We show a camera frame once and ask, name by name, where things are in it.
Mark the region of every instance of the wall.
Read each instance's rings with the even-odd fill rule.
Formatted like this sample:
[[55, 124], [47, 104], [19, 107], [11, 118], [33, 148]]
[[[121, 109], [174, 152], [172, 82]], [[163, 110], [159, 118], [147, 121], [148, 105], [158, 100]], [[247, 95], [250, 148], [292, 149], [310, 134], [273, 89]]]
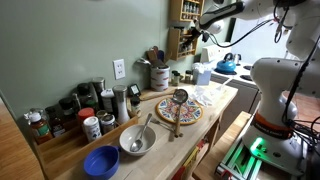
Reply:
[[[205, 9], [212, 4], [207, 0]], [[148, 69], [134, 62], [153, 45], [165, 50], [168, 17], [169, 0], [2, 0], [0, 95], [22, 132], [27, 128], [22, 115], [31, 107], [56, 104], [92, 77], [104, 77], [107, 88], [148, 87]], [[211, 45], [198, 44], [198, 54]], [[116, 81], [112, 60], [121, 58], [126, 78]], [[184, 71], [193, 60], [168, 65]]]

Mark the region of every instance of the cutting board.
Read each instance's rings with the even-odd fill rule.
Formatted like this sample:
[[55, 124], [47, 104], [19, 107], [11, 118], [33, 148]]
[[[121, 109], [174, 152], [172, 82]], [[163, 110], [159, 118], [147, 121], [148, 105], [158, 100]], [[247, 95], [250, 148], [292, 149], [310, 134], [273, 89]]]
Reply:
[[158, 98], [158, 97], [162, 97], [162, 96], [166, 96], [166, 95], [173, 95], [174, 91], [175, 91], [175, 89], [171, 89], [171, 90], [168, 89], [163, 92], [156, 92], [156, 91], [146, 89], [141, 92], [140, 100], [147, 101], [149, 99], [154, 99], [154, 98]]

